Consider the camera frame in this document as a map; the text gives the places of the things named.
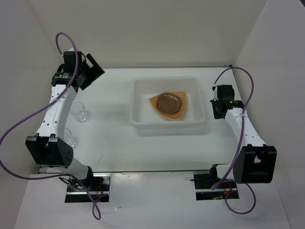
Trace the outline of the orange woven triangular plate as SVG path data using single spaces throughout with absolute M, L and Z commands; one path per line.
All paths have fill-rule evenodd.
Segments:
M 185 91 L 177 91 L 177 92 L 171 92 L 171 93 L 174 93 L 176 94 L 177 96 L 179 96 L 182 100 L 182 106 L 179 110 L 179 112 L 175 113 L 175 114 L 166 114 L 162 111 L 160 111 L 157 106 L 156 106 L 156 102 L 157 102 L 157 98 L 159 96 L 158 95 L 155 95 L 151 98 L 149 98 L 149 102 L 150 102 L 150 105 L 153 107 L 153 109 L 162 117 L 168 119 L 168 120 L 174 120 L 174 121 L 178 121 L 180 119 L 182 119 L 182 117 L 184 116 L 184 113 L 186 111 L 186 108 L 187 108 L 187 94 Z

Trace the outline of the clear glass dish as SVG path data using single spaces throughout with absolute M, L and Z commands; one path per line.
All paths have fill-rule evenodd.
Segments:
M 166 114 L 175 114 L 179 112 L 182 106 L 182 100 L 174 93 L 165 92 L 159 94 L 156 106 L 160 111 Z

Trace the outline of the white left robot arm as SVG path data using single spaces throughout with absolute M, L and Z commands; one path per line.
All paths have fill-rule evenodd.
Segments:
M 95 185 L 93 171 L 73 155 L 73 148 L 64 141 L 64 129 L 71 105 L 79 90 L 84 90 L 105 71 L 91 54 L 65 51 L 64 63 L 51 81 L 50 107 L 34 136 L 28 136 L 25 145 L 36 164 L 54 168 L 78 179 L 83 190 Z

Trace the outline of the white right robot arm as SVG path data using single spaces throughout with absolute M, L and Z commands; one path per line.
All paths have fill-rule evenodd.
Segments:
M 209 183 L 213 189 L 226 180 L 237 184 L 268 184 L 273 179 L 277 151 L 258 135 L 244 104 L 235 100 L 232 85 L 213 86 L 211 100 L 215 119 L 224 119 L 231 127 L 237 141 L 237 151 L 230 164 L 213 165 Z

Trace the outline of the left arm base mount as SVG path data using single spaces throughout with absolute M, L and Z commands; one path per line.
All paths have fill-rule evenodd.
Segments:
M 85 189 L 72 178 L 59 177 L 67 185 L 65 203 L 91 202 Z M 97 202 L 109 202 L 111 175 L 94 174 L 93 186 L 86 187 L 93 200 Z

